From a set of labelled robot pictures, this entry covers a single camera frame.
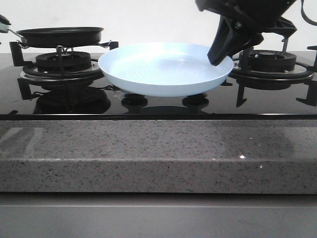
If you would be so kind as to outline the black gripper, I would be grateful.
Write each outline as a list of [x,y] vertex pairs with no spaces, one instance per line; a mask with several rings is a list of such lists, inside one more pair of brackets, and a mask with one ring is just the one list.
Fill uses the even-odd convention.
[[[291,21],[282,17],[293,0],[197,0],[195,3],[199,11],[221,15],[208,52],[208,59],[214,66],[227,56],[259,45],[264,40],[260,32],[293,34],[297,31]],[[249,34],[243,26],[258,33]]]

